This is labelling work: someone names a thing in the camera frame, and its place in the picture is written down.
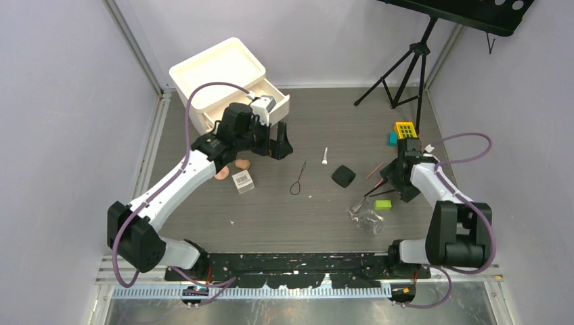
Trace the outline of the black compact case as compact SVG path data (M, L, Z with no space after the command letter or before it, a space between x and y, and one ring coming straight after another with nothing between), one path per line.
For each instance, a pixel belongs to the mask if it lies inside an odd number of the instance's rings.
M342 188L347 188L355 178L356 173L345 165L339 166L331 176L331 179Z

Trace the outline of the white drawer organizer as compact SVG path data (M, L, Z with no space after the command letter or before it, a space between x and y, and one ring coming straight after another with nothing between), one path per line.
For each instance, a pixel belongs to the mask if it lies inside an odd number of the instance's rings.
M253 92L257 97L273 97L276 105L269 113L269 121L273 124L286 118L290 110L290 96L284 95L267 79L264 65L236 37L172 66L169 75L184 105L199 86L226 82ZM244 92L233 87L215 85L200 90L189 111L191 124L200 134L210 131L232 102L249 104L250 100Z

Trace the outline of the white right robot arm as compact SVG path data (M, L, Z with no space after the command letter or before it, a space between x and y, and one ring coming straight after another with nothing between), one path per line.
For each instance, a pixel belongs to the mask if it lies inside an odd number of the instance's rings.
M417 137L397 142L397 157L380 172L403 202L423 195L433 208L425 238L394 240L387 271L403 278L414 265L448 267L464 274L483 271L493 259L492 210L475 203L445 176L439 160Z

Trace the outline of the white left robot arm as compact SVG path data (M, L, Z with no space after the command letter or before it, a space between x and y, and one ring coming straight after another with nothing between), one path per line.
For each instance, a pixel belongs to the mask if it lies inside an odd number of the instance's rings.
M214 128L198 137L170 172L129 204L113 203L107 212L108 246L138 272L158 265L178 267L191 280L202 279L208 263L185 240L159 235L171 213L199 186L235 161L239 152L281 160L292 154L283 118L288 109L266 103L231 103Z

